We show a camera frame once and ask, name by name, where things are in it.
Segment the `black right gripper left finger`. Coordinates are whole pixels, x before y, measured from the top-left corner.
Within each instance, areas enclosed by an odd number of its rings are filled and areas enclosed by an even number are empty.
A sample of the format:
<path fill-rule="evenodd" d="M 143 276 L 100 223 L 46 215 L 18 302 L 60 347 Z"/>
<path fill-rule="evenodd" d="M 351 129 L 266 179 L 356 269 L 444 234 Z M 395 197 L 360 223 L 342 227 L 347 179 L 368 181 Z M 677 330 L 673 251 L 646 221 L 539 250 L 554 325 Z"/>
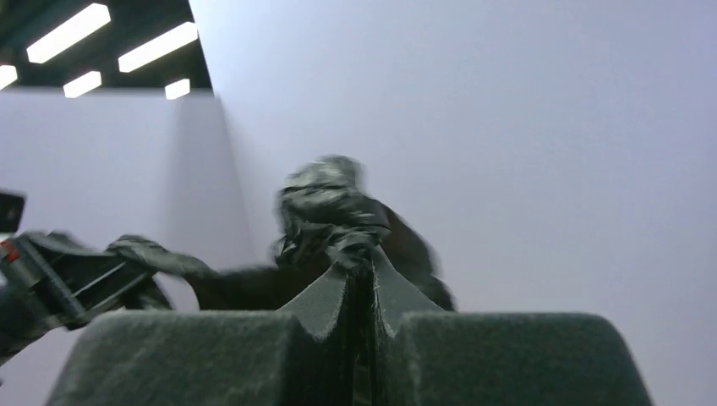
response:
<path fill-rule="evenodd" d="M 332 268 L 277 311 L 119 311 L 89 324 L 51 405 L 348 405 L 355 283 Z"/>

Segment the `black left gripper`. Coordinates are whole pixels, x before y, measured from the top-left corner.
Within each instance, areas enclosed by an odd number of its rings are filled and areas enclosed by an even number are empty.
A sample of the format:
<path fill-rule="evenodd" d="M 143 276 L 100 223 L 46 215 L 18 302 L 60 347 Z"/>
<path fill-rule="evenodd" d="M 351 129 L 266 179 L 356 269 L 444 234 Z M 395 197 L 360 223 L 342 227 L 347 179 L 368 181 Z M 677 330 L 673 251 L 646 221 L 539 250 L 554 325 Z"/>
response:
<path fill-rule="evenodd" d="M 154 271 L 64 233 L 26 232 L 1 243 L 1 361 L 53 329 L 76 330 L 106 312 L 168 310 Z"/>

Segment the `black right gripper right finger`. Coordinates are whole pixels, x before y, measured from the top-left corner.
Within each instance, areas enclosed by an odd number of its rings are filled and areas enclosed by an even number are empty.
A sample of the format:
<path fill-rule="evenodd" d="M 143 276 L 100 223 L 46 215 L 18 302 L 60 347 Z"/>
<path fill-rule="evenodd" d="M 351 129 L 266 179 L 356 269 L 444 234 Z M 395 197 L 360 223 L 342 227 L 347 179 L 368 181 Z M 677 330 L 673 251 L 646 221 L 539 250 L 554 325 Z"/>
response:
<path fill-rule="evenodd" d="M 443 310 L 372 252 L 377 405 L 649 405 L 622 335 L 585 313 Z"/>

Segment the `black plastic trash bag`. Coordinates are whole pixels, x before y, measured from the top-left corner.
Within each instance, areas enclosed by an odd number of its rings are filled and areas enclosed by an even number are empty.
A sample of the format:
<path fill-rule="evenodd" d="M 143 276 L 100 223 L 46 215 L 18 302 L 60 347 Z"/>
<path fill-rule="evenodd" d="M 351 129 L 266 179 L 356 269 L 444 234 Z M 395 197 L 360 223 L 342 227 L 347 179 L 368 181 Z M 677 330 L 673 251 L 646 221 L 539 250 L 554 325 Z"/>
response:
<path fill-rule="evenodd" d="M 438 278 L 430 246 L 391 208 L 368 196 L 361 167 L 347 156 L 323 156 L 290 174 L 277 195 L 282 237 L 272 265 L 216 271 L 139 235 L 124 235 L 108 251 L 152 271 L 181 277 L 202 310 L 277 310 L 333 263 L 353 275 L 379 245 L 394 268 L 444 310 L 453 297 Z"/>

